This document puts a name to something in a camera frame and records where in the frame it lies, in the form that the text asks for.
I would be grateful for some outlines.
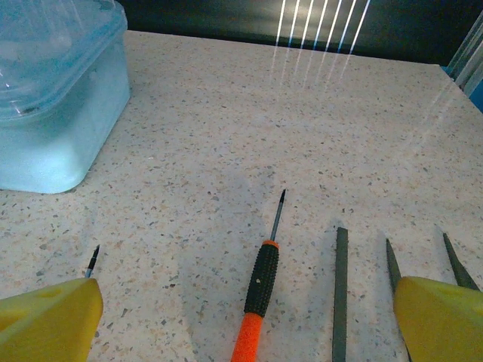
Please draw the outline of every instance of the granite countertop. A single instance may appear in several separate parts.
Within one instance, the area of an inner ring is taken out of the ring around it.
[[[93,276],[89,361],[229,360],[287,188],[259,361],[329,361],[336,228],[348,361],[405,361],[386,270],[483,287],[483,115],[434,65],[127,32],[132,98],[71,192],[0,192],[0,297]]]

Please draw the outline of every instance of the orange screwdriver handle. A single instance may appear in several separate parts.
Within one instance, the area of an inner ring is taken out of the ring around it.
[[[262,319],[269,306],[278,265],[278,244],[264,241],[258,251],[245,301],[245,316],[231,362],[255,362]]]

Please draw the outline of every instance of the transparent plastic lid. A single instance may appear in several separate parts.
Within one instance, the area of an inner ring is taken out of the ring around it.
[[[113,0],[0,0],[0,121],[54,106],[127,27]]]

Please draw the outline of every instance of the black backsplash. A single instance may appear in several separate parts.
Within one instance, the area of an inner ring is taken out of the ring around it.
[[[283,0],[119,2],[125,7],[132,30],[261,44],[276,43],[284,3]],[[293,27],[290,46],[299,48],[303,40],[303,47],[312,49],[325,2],[286,0],[278,44],[288,45]],[[347,54],[353,47],[353,54],[446,66],[481,11],[482,0],[327,0],[315,48]]]

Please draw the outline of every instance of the plastic container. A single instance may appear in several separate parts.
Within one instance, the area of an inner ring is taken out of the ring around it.
[[[77,186],[129,99],[124,9],[0,1],[0,189]]]

